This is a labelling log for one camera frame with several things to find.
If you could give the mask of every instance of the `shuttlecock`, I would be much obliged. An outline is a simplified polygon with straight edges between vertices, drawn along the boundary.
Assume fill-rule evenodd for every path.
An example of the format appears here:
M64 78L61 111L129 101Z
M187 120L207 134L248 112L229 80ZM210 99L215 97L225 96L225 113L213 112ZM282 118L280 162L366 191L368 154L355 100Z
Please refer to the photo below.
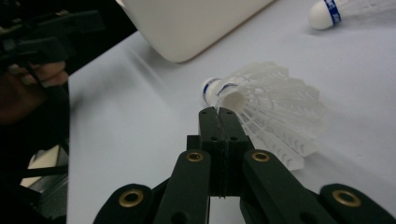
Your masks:
M395 0L320 0L309 12L309 23L317 30L328 29L335 24L396 9Z
M289 170L304 168L304 157L317 151L325 106L316 89L289 77L288 68L253 63L202 88L208 105L231 109L254 147L274 153Z

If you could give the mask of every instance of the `white table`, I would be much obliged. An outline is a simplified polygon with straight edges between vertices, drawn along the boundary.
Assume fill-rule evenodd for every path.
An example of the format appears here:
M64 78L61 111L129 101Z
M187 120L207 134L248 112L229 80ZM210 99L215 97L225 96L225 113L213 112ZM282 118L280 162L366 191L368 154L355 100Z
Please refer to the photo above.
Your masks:
M319 153L293 174L315 192L359 189L396 216L396 16L318 32L307 22L315 2L277 0L187 63L135 33L71 76L68 223L92 223L126 184L169 177L198 134L202 82L265 61L319 89L328 107ZM244 223L237 198L211 202L211 223Z

